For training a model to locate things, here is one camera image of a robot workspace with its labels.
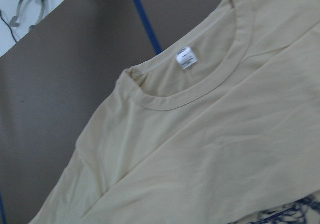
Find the reacher grabber tool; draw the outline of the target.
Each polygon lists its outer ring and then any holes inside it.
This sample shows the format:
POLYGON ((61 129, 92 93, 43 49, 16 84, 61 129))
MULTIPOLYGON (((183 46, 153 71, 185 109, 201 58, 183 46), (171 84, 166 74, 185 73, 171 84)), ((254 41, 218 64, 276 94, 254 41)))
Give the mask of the reacher grabber tool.
POLYGON ((29 26, 29 31, 33 30, 45 17, 47 0, 19 0, 15 16, 13 16, 9 22, 11 28, 18 28, 23 21, 23 16, 29 11, 30 8, 35 8, 38 12, 38 18, 34 21, 34 24, 29 26))

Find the cream long-sleeve printed shirt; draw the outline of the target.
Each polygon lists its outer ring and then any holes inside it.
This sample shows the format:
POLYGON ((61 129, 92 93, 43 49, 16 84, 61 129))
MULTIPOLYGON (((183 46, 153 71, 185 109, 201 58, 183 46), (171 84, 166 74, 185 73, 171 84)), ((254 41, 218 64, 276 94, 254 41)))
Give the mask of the cream long-sleeve printed shirt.
POLYGON ((222 0, 125 69, 34 224, 317 224, 320 0, 222 0))

